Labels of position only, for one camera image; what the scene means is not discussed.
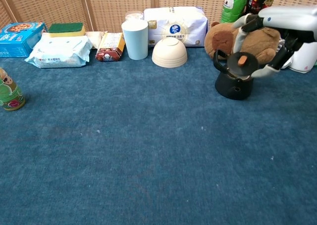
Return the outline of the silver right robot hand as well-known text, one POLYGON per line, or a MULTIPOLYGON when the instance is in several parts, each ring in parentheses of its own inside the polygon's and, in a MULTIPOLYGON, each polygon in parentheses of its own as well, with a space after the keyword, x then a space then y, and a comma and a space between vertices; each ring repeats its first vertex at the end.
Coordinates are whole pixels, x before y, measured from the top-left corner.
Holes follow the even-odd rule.
POLYGON ((285 40, 283 47, 264 68, 251 74, 252 78, 272 76, 280 71, 287 60, 304 43, 317 41, 317 7, 312 6, 271 6, 258 14, 246 14, 233 23, 238 29, 233 52, 239 52, 243 41, 250 32, 269 27, 279 31, 285 40))

